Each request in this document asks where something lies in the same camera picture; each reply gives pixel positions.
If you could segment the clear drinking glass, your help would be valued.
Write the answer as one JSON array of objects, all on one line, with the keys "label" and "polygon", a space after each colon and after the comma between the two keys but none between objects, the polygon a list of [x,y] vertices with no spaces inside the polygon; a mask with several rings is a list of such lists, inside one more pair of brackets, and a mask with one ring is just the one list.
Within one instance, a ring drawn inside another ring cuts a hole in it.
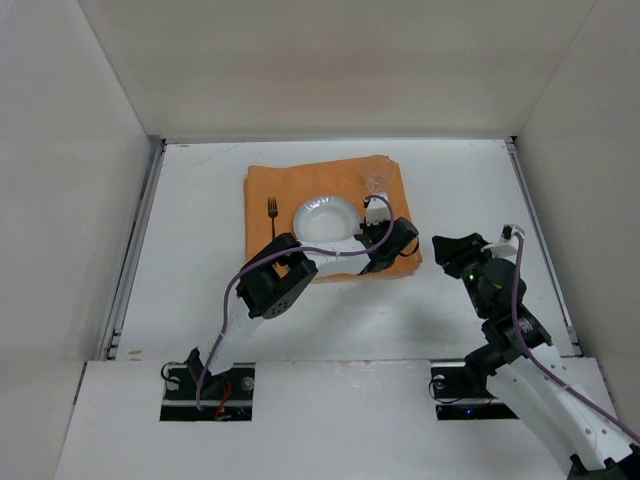
[{"label": "clear drinking glass", "polygon": [[386,156],[371,156],[364,161],[364,184],[370,194],[387,192],[394,162]]}]

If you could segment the white round plate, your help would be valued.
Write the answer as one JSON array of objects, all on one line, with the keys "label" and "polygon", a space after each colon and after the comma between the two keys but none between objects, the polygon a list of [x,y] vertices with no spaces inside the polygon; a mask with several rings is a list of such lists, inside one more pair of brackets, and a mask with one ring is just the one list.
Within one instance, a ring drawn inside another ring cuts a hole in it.
[{"label": "white round plate", "polygon": [[296,238],[312,243],[346,240],[358,232],[359,225],[356,207],[338,196],[319,196],[306,201],[293,219]]}]

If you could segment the orange cloth placemat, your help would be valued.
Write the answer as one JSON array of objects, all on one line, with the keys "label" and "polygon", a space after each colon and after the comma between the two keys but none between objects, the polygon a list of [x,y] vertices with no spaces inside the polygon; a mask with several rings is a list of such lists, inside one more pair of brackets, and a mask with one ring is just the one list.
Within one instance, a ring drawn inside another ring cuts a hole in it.
[{"label": "orange cloth placemat", "polygon": [[[267,199],[275,197],[278,205],[276,232],[290,232],[296,211],[306,201],[318,196],[339,196],[365,212],[364,198],[369,194],[364,184],[364,161],[367,157],[297,165],[286,168],[251,165],[244,182],[245,252],[251,259],[272,241]],[[389,200],[395,217],[411,218],[400,166],[394,162],[389,183]]]}]

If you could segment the black fork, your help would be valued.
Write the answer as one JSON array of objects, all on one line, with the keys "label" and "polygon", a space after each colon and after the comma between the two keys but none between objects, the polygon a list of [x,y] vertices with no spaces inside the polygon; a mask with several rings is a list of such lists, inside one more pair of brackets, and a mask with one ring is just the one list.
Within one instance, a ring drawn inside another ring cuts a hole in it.
[{"label": "black fork", "polygon": [[275,197],[269,197],[267,199],[267,209],[268,209],[268,216],[270,218],[271,221],[271,236],[272,238],[276,237],[276,218],[278,217],[278,205],[277,205],[277,199]]}]

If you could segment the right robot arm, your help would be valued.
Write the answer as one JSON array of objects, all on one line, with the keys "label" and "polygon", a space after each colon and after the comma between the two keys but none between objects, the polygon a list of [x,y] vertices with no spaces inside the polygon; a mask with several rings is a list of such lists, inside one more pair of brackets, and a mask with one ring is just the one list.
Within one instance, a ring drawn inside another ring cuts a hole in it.
[{"label": "right robot arm", "polygon": [[496,243],[474,233],[435,236],[432,244],[436,264],[463,282],[486,339],[463,365],[433,368],[435,400],[497,399],[569,479],[638,478],[638,435],[572,380],[550,334],[523,303],[522,230],[507,225]]}]

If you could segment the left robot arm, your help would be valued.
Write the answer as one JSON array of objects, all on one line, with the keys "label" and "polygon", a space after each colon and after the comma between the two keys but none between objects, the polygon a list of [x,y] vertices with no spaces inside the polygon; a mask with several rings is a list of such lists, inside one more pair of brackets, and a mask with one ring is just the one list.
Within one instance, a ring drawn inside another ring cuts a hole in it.
[{"label": "left robot arm", "polygon": [[186,360],[193,380],[206,383],[228,371],[257,327],[287,312],[312,280],[384,271],[417,239],[417,229],[404,217],[364,226],[337,242],[298,241],[290,233],[277,236],[226,287],[220,333],[207,358],[193,349]]}]

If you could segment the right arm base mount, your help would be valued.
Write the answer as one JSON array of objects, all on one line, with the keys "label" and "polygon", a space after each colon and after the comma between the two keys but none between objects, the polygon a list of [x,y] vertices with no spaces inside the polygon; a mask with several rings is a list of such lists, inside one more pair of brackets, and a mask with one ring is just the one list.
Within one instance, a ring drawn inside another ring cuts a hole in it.
[{"label": "right arm base mount", "polygon": [[517,419],[508,406],[469,379],[462,362],[432,363],[430,375],[428,390],[439,421]]}]

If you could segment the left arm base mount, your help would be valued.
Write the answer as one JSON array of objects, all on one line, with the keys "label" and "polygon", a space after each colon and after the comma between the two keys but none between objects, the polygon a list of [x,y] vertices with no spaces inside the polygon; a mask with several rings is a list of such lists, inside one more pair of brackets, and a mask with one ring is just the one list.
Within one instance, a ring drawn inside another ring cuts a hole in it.
[{"label": "left arm base mount", "polygon": [[186,361],[167,362],[160,371],[164,391],[162,422],[248,422],[253,414],[256,368],[252,363],[234,364],[221,374],[206,373],[196,406],[196,387],[203,372],[200,352],[193,349]]}]

